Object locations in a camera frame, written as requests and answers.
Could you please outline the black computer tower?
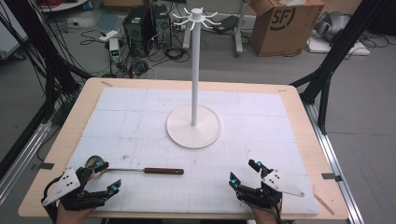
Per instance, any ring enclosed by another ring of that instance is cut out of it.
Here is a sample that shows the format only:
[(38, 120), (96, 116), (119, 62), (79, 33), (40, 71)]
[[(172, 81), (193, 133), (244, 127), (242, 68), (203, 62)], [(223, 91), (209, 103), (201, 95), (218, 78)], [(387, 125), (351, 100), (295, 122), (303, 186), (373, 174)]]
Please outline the black computer tower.
[(133, 6), (122, 25), (131, 55), (147, 57), (149, 40), (154, 37), (151, 7)]

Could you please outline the grey rounded appliance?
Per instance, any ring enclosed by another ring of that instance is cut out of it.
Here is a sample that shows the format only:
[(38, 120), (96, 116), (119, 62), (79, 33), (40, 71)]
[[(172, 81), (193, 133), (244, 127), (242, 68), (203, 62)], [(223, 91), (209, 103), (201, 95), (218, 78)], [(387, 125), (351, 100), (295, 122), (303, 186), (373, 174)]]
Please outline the grey rounded appliance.
[(314, 30), (328, 42), (343, 31), (350, 21), (350, 17), (340, 11), (324, 12), (317, 20)]

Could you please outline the person's left hand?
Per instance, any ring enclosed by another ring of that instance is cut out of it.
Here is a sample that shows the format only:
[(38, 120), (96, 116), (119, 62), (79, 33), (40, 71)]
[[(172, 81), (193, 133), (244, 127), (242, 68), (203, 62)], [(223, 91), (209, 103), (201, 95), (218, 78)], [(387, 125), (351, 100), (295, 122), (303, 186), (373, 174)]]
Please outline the person's left hand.
[(56, 224), (83, 224), (92, 211), (94, 211), (94, 208), (79, 211), (66, 210), (64, 206), (59, 203)]

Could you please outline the white grid mat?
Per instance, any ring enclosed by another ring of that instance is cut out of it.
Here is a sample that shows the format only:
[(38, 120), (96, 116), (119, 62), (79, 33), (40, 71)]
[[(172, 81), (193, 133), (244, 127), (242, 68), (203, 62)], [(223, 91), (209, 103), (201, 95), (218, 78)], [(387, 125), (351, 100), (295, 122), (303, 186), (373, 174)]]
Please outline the white grid mat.
[(181, 214), (246, 214), (229, 185), (230, 172), (251, 188), (261, 184), (248, 161), (278, 170), (304, 193), (286, 194), (285, 215), (315, 215), (318, 205), (277, 94), (202, 91), (199, 102), (213, 109), (221, 122), (218, 140), (187, 149), (168, 136), (165, 123), (176, 108), (191, 100), (189, 91), (106, 88), (80, 137), (69, 163), (83, 165), (92, 155), (110, 168), (181, 168), (183, 175), (108, 172), (90, 181), (88, 191), (121, 180), (120, 191), (106, 202), (112, 212)]

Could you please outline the brown cardboard box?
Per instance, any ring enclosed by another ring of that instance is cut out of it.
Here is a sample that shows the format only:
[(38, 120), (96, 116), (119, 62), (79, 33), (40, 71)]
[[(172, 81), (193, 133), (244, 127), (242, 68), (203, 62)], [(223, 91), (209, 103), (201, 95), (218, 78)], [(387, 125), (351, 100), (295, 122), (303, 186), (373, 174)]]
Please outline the brown cardboard box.
[(250, 0), (256, 12), (250, 44), (259, 57), (299, 54), (324, 8), (321, 0), (287, 6), (281, 0)]

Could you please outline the white power strip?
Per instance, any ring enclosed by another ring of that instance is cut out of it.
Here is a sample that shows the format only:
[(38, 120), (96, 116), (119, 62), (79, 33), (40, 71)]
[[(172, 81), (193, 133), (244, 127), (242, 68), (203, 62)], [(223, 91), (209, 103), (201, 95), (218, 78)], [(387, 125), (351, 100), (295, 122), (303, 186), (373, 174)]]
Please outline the white power strip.
[(115, 36), (118, 32), (117, 31), (110, 31), (108, 33), (106, 33), (104, 36), (100, 36), (99, 40), (100, 41), (107, 41), (109, 38), (112, 38), (113, 36)]

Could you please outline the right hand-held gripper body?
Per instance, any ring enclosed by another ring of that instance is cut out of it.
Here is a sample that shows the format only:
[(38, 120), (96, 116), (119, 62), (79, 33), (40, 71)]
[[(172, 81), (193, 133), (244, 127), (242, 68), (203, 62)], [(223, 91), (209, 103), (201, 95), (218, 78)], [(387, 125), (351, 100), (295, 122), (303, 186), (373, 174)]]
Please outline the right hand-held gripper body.
[(305, 193), (278, 170), (268, 169), (266, 166), (253, 166), (253, 170), (260, 174), (261, 185), (258, 188), (245, 186), (235, 179), (236, 198), (259, 208), (277, 208), (284, 194), (304, 197)]

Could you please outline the aluminium rail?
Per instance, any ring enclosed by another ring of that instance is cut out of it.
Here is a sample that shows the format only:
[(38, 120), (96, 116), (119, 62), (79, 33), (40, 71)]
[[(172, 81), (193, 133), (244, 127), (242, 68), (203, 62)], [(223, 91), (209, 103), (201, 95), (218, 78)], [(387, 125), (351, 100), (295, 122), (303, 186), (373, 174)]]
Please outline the aluminium rail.
[(21, 153), (11, 163), (5, 176), (0, 179), (0, 206), (4, 203), (8, 194), (12, 191), (27, 165), (49, 134), (51, 126), (52, 123), (50, 121), (40, 123), (32, 132), (28, 133), (27, 142), (22, 144)]
[(356, 204), (356, 201), (353, 197), (352, 191), (347, 183), (347, 180), (344, 176), (342, 167), (335, 155), (335, 152), (332, 147), (332, 143), (327, 134), (324, 134), (318, 126), (318, 111), (316, 110), (314, 105), (304, 105), (304, 109), (306, 111), (307, 116), (310, 119), (310, 122), (313, 126), (314, 132), (317, 136), (320, 147), (324, 153), (324, 156), (331, 167), (331, 173), (335, 173), (336, 175), (340, 175), (343, 178), (343, 181), (336, 182), (343, 199), (346, 203), (346, 208), (348, 211), (348, 224), (365, 224), (364, 220), (361, 216), (360, 209)]

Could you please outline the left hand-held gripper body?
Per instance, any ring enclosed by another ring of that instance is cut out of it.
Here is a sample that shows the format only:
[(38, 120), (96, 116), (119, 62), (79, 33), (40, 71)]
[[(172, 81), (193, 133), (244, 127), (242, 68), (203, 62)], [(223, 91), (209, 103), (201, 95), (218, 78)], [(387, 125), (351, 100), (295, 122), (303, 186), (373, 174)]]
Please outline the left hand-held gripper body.
[(90, 168), (66, 169), (56, 178), (55, 187), (42, 199), (42, 205), (49, 207), (60, 201), (66, 210), (71, 211), (103, 206), (107, 201), (106, 191), (88, 192), (84, 189), (93, 175)]

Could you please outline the white metal floor stand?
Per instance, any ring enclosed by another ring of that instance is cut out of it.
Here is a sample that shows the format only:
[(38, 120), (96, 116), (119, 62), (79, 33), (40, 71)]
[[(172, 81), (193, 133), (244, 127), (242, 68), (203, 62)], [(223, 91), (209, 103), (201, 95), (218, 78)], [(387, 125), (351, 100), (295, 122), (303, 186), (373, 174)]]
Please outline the white metal floor stand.
[(237, 20), (233, 24), (231, 31), (235, 44), (235, 55), (240, 56), (243, 52), (241, 30), (248, 1), (249, 0), (186, 0), (186, 9), (191, 11), (193, 8), (202, 8), (204, 13), (218, 12), (220, 14), (235, 15)]

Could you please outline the strip of brown tape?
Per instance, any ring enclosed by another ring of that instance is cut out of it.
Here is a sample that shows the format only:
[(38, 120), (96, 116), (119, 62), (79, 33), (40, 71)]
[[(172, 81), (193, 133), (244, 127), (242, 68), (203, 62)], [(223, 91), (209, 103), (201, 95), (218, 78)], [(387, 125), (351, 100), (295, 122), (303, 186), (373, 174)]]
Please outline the strip of brown tape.
[(327, 205), (317, 194), (314, 193), (315, 199), (332, 215), (335, 215), (335, 212)]

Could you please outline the person's right hand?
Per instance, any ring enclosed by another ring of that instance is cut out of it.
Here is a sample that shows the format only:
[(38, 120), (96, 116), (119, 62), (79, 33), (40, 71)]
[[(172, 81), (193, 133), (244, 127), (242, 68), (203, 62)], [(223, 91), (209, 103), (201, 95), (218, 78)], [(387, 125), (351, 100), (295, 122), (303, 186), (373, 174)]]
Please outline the person's right hand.
[(256, 224), (279, 224), (276, 214), (272, 209), (261, 209), (255, 205), (249, 204)]

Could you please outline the dark grey computer tower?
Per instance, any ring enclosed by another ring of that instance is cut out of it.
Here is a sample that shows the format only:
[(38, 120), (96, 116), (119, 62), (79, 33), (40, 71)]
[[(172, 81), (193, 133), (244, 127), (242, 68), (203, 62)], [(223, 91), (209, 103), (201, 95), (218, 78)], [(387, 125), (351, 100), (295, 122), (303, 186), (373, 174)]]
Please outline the dark grey computer tower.
[(151, 6), (153, 21), (155, 25), (155, 32), (157, 33), (157, 44), (161, 48), (170, 48), (171, 28), (170, 17), (166, 5), (152, 5)]

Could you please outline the white device with green display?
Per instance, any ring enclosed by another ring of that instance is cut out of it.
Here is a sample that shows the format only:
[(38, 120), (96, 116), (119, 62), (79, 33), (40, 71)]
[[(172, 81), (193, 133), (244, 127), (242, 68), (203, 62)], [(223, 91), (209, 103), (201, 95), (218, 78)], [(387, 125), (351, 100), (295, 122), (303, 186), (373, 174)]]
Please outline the white device with green display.
[(108, 41), (109, 54), (113, 62), (120, 59), (120, 43), (117, 38), (110, 38)]

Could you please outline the white round table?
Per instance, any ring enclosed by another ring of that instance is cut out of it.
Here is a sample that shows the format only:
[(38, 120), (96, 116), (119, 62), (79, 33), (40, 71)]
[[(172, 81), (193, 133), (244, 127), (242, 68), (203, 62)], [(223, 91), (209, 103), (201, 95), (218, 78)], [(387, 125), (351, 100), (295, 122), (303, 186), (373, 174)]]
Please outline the white round table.
[(53, 7), (38, 6), (38, 8), (41, 11), (43, 11), (43, 12), (56, 12), (56, 11), (63, 11), (63, 10), (71, 9), (71, 8), (74, 8), (74, 7), (82, 6), (87, 1), (88, 0), (77, 0), (76, 2), (65, 2), (65, 1), (63, 1), (58, 6), (53, 6)]

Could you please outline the black metal frame stand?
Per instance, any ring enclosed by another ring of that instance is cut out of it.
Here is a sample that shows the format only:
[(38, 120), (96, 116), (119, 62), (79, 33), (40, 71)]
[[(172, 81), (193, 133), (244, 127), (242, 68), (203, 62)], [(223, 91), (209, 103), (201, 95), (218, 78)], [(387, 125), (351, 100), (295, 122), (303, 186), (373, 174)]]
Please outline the black metal frame stand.
[(86, 80), (92, 75), (73, 65), (60, 54), (30, 0), (0, 0), (0, 8), (3, 5), (9, 8), (28, 39), (24, 40), (6, 15), (0, 13), (0, 22), (20, 43), (36, 73), (46, 80), (45, 103), (41, 112), (43, 119), (48, 120), (54, 113), (56, 100), (61, 95), (73, 94), (80, 88), (72, 74)]
[(381, 7), (389, 1), (362, 0), (320, 66), (311, 74), (291, 83), (295, 88), (307, 84), (305, 90), (300, 93), (300, 98), (305, 104), (313, 105), (320, 95), (318, 126), (324, 134), (327, 133), (326, 117), (332, 76), (365, 28), (379, 13)]

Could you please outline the metal ladle with wooden handle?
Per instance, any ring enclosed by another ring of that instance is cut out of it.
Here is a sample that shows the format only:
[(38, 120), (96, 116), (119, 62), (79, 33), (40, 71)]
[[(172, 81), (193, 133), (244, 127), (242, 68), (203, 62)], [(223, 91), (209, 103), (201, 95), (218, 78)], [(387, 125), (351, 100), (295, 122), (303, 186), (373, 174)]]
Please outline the metal ladle with wooden handle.
[[(92, 168), (92, 165), (96, 162), (104, 162), (104, 159), (100, 156), (93, 155), (89, 157), (85, 162), (86, 168)], [(145, 174), (164, 174), (164, 175), (183, 175), (184, 170), (181, 168), (155, 168), (155, 167), (146, 167), (146, 168), (110, 168), (108, 167), (101, 173), (96, 174), (94, 173), (96, 178), (99, 178), (104, 173), (108, 172), (143, 172)]]

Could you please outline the black flat device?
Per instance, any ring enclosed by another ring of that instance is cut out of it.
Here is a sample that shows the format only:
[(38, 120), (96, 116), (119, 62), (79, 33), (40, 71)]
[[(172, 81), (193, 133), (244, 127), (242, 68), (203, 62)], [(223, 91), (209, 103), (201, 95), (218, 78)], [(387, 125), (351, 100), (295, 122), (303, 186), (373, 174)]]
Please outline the black flat device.
[(213, 30), (217, 34), (224, 34), (226, 32), (231, 31), (238, 22), (238, 18), (234, 15), (231, 15), (221, 21), (219, 21), (219, 25), (213, 25)]

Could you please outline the white hook stand rack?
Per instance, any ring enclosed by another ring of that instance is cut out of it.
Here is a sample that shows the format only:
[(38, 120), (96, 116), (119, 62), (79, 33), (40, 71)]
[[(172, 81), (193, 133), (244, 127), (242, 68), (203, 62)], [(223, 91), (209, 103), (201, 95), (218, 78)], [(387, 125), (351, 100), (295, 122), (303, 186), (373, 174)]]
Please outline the white hook stand rack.
[(208, 28), (207, 22), (213, 24), (209, 18), (217, 15), (217, 12), (206, 16), (202, 7), (191, 10), (185, 8), (185, 12), (186, 16), (175, 17), (183, 19), (179, 25), (191, 25), (191, 104), (176, 108), (170, 113), (166, 121), (166, 130), (170, 138), (182, 147), (203, 148), (213, 144), (221, 132), (219, 116), (207, 106), (198, 105), (201, 26)]

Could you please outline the grey metal bracket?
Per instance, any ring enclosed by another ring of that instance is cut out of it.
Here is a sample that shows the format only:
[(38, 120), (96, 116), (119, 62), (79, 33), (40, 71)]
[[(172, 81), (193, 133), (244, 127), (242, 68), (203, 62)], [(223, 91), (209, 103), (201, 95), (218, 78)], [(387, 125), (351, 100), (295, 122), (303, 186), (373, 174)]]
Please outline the grey metal bracket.
[(336, 175), (335, 173), (326, 173), (321, 175), (323, 179), (332, 179), (335, 182), (343, 181), (343, 178), (340, 175)]
[(31, 170), (32, 171), (52, 170), (53, 167), (54, 167), (54, 163), (40, 162), (33, 164)]

